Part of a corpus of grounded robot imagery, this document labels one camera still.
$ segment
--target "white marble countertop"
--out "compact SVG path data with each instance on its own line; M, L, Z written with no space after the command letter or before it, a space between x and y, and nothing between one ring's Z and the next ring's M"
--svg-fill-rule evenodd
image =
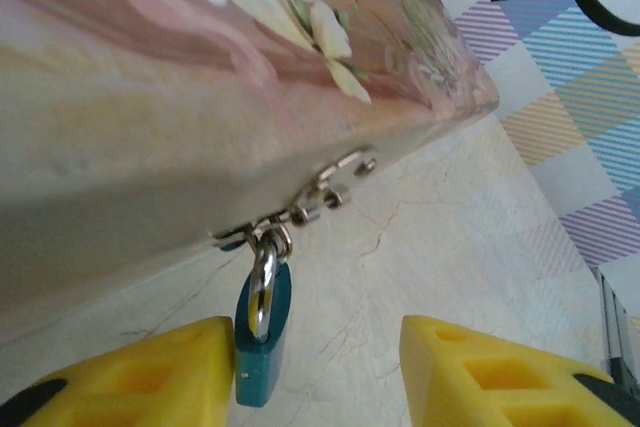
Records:
M600 365L596 282L494 117L410 155L294 232L277 390L229 426L409 426L403 315L425 314ZM248 249L210 251L0 346L0 400L81 359L233 316Z

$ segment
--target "padlock shackle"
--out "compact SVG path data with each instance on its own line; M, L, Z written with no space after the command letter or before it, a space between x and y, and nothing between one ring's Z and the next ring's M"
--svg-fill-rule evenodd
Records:
M255 249L255 261L249 283L249 330L257 342L269 338L273 289L278 268L278 251L269 235Z

